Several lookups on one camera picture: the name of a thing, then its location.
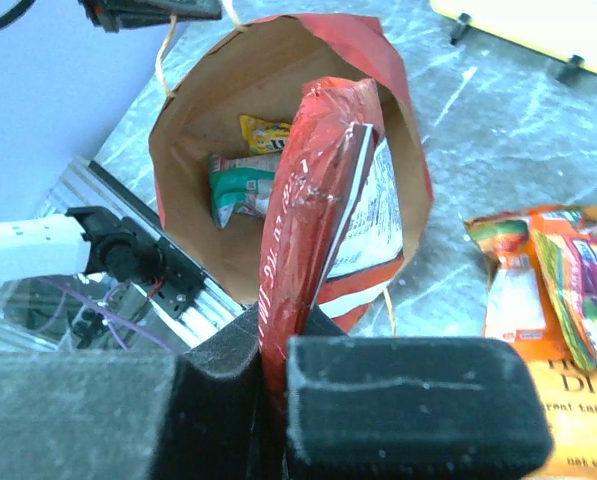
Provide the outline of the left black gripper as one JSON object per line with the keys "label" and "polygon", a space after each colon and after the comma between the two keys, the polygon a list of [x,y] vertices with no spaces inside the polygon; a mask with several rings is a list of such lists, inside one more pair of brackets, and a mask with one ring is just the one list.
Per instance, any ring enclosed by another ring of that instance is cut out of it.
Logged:
{"label": "left black gripper", "polygon": [[134,30],[178,21],[213,21],[222,18],[218,0],[80,0],[87,18],[105,32]]}

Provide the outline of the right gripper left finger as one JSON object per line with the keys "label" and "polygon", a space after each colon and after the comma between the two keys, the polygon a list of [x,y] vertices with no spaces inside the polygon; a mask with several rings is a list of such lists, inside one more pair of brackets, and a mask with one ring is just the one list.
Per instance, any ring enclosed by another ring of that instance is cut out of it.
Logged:
{"label": "right gripper left finger", "polygon": [[257,312],[185,355],[0,352],[0,479],[243,479]]}

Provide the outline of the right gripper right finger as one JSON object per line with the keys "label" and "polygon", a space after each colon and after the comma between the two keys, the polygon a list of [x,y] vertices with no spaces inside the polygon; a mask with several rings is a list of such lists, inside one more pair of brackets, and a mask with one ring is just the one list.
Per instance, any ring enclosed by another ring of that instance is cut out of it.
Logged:
{"label": "right gripper right finger", "polygon": [[478,337],[294,336],[294,479],[520,479],[553,439],[529,369]]}

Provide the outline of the red paper bag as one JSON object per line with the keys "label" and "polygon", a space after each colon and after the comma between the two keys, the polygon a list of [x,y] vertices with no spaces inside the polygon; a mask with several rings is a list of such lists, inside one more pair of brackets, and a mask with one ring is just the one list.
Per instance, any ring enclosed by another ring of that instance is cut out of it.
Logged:
{"label": "red paper bag", "polygon": [[165,231],[264,319],[281,280],[352,330],[433,202],[404,62],[375,16],[233,31],[169,95],[149,151]]}

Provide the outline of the red doritos chips bag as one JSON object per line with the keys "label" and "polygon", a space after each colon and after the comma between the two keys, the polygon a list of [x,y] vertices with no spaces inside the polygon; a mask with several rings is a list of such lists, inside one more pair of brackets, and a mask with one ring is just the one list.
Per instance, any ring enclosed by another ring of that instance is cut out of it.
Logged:
{"label": "red doritos chips bag", "polygon": [[323,77],[303,98],[276,170],[259,265],[267,416],[282,433],[290,337],[320,310],[349,332],[403,263],[391,152],[374,80]]}

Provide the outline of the green white snack pack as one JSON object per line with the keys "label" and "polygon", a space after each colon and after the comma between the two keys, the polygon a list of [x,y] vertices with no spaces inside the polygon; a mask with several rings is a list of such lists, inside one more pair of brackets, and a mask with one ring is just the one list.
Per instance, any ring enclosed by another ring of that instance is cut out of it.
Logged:
{"label": "green white snack pack", "polygon": [[224,229],[233,214],[264,218],[268,211],[280,153],[227,159],[207,158],[214,224]]}

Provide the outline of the orange kettle chips bag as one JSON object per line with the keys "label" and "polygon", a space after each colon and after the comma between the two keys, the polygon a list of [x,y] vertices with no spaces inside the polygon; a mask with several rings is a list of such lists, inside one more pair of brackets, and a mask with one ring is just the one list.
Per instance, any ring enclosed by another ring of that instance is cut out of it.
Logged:
{"label": "orange kettle chips bag", "polygon": [[[597,206],[580,209],[597,221]],[[597,367],[582,369],[571,358],[533,362],[530,371],[555,441],[542,475],[597,479]]]}

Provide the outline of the pink yellow snack bag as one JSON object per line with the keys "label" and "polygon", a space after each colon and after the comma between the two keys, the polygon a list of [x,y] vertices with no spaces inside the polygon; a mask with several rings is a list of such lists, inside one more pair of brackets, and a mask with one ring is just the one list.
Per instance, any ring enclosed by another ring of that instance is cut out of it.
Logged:
{"label": "pink yellow snack bag", "polygon": [[530,227],[541,276],[576,365],[597,367],[597,221],[573,212],[537,216]]}

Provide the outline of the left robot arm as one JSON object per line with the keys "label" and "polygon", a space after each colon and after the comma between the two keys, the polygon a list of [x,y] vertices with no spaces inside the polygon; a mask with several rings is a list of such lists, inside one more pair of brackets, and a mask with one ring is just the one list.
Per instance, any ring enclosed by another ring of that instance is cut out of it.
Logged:
{"label": "left robot arm", "polygon": [[[91,23],[108,33],[179,21],[219,20],[233,7],[224,1],[82,1]],[[0,283],[52,275],[106,273],[146,283],[162,276],[164,254],[140,240],[104,207],[0,222]]]}

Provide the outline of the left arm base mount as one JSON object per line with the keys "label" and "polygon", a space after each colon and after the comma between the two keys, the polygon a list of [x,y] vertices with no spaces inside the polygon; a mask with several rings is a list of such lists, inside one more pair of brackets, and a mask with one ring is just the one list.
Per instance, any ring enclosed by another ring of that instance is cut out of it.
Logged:
{"label": "left arm base mount", "polygon": [[166,236],[155,244],[161,263],[156,272],[159,287],[152,299],[173,319],[178,319],[205,288],[205,271]]}

